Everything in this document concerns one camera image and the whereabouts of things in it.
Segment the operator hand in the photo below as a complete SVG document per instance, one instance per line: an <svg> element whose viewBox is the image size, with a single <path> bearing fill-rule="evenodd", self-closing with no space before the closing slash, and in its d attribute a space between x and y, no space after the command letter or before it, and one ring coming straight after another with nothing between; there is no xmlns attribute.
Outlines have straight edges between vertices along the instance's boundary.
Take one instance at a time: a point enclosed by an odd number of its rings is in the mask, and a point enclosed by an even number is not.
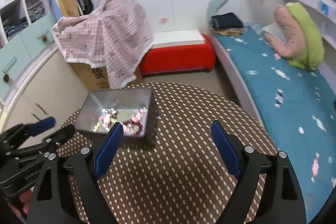
<svg viewBox="0 0 336 224"><path fill-rule="evenodd" d="M32 196L33 196L32 189L28 189L27 191L25 191L16 198L13 198L11 200L5 198L5 200L16 216L18 216L19 218L26 219Z"/></svg>

